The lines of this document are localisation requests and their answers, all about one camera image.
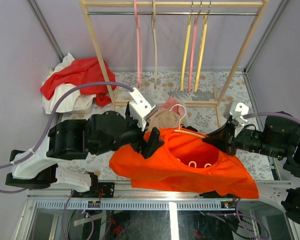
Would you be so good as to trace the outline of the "orange wavy hanger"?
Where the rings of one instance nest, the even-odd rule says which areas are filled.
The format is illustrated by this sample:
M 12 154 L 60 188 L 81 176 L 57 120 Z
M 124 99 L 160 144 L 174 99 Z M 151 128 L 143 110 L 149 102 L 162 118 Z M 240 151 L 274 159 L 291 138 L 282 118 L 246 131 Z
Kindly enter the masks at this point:
M 188 134 L 188 135 L 191 135 L 191 136 L 194 136 L 194 137 L 197 137 L 197 138 L 200 138 L 200 139 L 204 139 L 204 138 L 207 138 L 206 135 L 202 135 L 202 134 L 199 134 L 195 131 L 192 131 L 192 130 L 188 130 L 188 129 L 185 129 L 185 128 L 181 128 L 181 121 L 182 119 L 187 115 L 187 110 L 186 108 L 182 105 L 182 104 L 175 104 L 173 105 L 170 109 L 169 109 L 169 112 L 171 112 L 173 110 L 174 107 L 182 107 L 184 109 L 184 115 L 180 118 L 179 122 L 178 122 L 178 128 L 175 128 L 173 129 L 173 132 L 176 132 L 176 133 L 181 133 L 181 134 Z M 194 168 L 197 168 L 197 163 L 195 161 L 190 161 L 188 163 L 188 166 L 189 167 L 194 167 Z M 203 168 L 208 168 L 208 167 L 211 167 L 212 164 L 211 163 L 206 163 L 204 165 Z

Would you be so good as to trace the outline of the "orange t shirt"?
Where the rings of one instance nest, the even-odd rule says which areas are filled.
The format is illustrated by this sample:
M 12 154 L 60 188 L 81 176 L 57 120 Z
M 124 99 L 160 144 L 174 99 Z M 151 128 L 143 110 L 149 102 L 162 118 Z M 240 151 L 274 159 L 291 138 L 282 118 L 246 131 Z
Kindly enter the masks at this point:
M 115 151 L 109 160 L 113 172 L 129 178 L 134 188 L 259 198 L 254 179 L 237 157 L 203 142 L 190 130 L 186 134 L 174 128 L 159 131 L 164 144 L 149 158 L 130 145 Z

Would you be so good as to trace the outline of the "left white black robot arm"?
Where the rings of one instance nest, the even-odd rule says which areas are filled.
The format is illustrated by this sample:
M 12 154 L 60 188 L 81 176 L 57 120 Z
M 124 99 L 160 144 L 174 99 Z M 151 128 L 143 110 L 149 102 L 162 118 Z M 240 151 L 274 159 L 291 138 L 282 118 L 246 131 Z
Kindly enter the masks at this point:
M 152 129 L 148 139 L 145 133 L 129 108 L 125 116 L 110 110 L 87 120 L 65 120 L 49 130 L 38 148 L 11 151 L 10 162 L 15 165 L 6 175 L 5 184 L 29 190 L 58 186 L 74 190 L 79 197 L 95 197 L 104 192 L 96 174 L 67 171 L 60 163 L 115 152 L 126 145 L 147 159 L 164 141 L 157 128 Z

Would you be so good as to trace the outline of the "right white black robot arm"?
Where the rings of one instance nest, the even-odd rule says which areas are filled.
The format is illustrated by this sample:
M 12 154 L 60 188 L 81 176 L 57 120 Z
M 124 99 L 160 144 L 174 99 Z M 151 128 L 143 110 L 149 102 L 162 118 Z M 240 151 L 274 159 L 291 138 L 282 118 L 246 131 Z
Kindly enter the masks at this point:
M 203 139 L 229 156 L 237 150 L 284 160 L 283 169 L 300 180 L 300 122 L 290 115 L 275 113 L 265 120 L 263 131 L 253 124 L 244 126 L 238 134 L 236 125 L 229 118 L 225 125 Z M 281 187 L 261 183 L 257 185 L 259 201 L 281 210 L 300 225 L 300 187 Z

